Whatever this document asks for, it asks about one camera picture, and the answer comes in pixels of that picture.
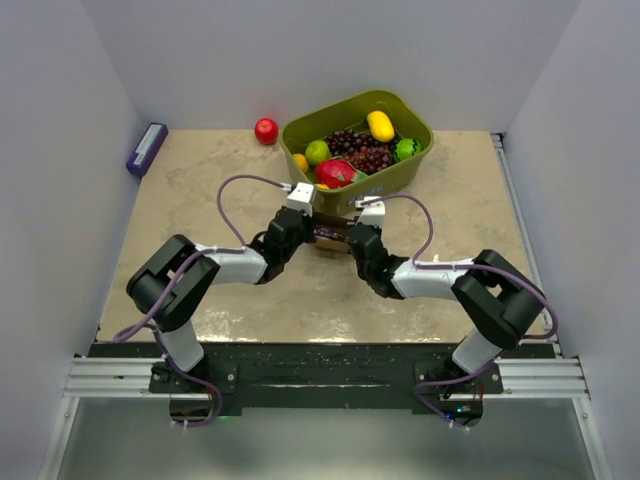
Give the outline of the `purple candy bar wrapper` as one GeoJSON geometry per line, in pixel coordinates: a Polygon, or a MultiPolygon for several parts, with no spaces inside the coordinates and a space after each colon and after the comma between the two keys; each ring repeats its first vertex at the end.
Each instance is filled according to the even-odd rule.
{"type": "Polygon", "coordinates": [[[342,230],[329,225],[317,225],[314,228],[314,235],[319,238],[339,242],[343,242],[345,240],[345,234],[342,230]]]}

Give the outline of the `brown cardboard paper box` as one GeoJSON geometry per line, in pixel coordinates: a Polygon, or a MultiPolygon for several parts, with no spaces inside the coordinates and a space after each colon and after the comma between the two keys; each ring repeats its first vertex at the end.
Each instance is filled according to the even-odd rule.
{"type": "Polygon", "coordinates": [[[349,253],[346,243],[348,228],[355,223],[353,218],[315,212],[313,215],[315,247],[338,253],[349,253]]]}

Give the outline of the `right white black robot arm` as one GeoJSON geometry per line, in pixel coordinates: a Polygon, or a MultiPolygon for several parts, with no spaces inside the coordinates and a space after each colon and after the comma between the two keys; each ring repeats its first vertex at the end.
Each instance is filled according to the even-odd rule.
{"type": "Polygon", "coordinates": [[[455,300],[463,308],[472,330],[424,376],[459,393],[476,386],[501,353],[515,349],[544,308],[542,291],[494,250],[451,264],[415,261],[390,254],[381,229],[361,223],[348,229],[346,243],[359,278],[377,295],[455,300]]]}

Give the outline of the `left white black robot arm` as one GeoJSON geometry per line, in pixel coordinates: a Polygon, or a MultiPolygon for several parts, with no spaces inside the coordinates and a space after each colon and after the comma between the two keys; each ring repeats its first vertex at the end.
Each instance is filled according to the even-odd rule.
{"type": "Polygon", "coordinates": [[[284,271],[298,247],[313,241],[312,211],[291,207],[280,208],[264,232],[238,249],[203,247],[174,235],[128,281],[126,293],[144,317],[113,340],[124,342],[153,326],[175,364],[173,382],[196,392],[206,383],[207,368],[192,317],[210,286],[266,284],[284,271]]]}

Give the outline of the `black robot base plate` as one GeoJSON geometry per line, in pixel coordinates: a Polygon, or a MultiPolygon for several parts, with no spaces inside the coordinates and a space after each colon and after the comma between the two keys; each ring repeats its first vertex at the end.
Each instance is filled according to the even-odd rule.
{"type": "Polygon", "coordinates": [[[503,391],[498,366],[478,377],[454,370],[451,344],[207,343],[203,362],[181,377],[152,343],[91,347],[88,357],[113,367],[111,379],[137,379],[144,392],[169,399],[175,421],[249,408],[392,409],[471,424],[483,402],[503,391]]]}

